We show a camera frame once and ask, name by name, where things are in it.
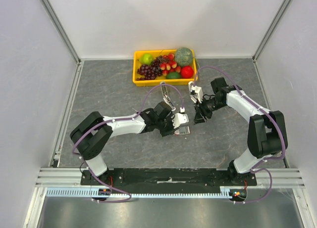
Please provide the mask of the red white staple box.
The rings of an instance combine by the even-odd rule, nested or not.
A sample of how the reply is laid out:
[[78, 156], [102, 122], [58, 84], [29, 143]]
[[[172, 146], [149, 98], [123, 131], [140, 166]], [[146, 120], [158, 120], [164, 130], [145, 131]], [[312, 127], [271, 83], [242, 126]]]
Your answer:
[[189, 135], [189, 134], [190, 134], [190, 127], [189, 127], [189, 126], [179, 127], [179, 128], [174, 132], [174, 135], [176, 135], [176, 136]]

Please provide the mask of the green white stapler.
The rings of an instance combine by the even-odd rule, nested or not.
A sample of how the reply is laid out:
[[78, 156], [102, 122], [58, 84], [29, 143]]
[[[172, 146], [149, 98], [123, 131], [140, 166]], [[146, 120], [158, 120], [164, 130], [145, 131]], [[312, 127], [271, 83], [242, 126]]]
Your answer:
[[176, 107], [174, 106], [174, 104], [172, 103], [168, 95], [168, 90], [167, 90], [167, 86], [165, 85], [165, 82], [164, 81], [160, 82], [160, 85], [161, 85], [161, 92], [162, 92], [162, 97], [164, 102], [171, 107], [171, 111], [175, 111]]

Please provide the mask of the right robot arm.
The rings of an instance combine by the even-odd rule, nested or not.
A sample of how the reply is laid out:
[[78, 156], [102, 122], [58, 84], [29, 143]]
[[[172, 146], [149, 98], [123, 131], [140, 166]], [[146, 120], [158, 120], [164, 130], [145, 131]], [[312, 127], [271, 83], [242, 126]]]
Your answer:
[[227, 168], [228, 182], [239, 185], [245, 174], [253, 171], [260, 161], [285, 153], [288, 141], [284, 115], [280, 111], [261, 107], [239, 86], [228, 85], [223, 77], [211, 81], [211, 87], [213, 94], [206, 95], [194, 82], [188, 84], [196, 112], [194, 123], [206, 122], [214, 111], [226, 106], [237, 111], [248, 122], [247, 149]]

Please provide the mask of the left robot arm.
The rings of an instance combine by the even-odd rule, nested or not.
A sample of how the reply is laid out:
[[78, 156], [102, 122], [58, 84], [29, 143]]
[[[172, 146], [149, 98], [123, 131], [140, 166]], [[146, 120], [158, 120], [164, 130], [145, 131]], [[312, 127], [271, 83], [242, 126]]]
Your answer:
[[105, 117], [98, 111], [89, 114], [71, 133], [75, 149], [92, 171], [92, 180], [103, 185], [109, 174], [101, 152], [109, 139], [126, 134], [143, 134], [159, 130], [161, 136], [172, 135], [179, 128], [178, 114], [164, 101], [155, 108], [123, 117]]

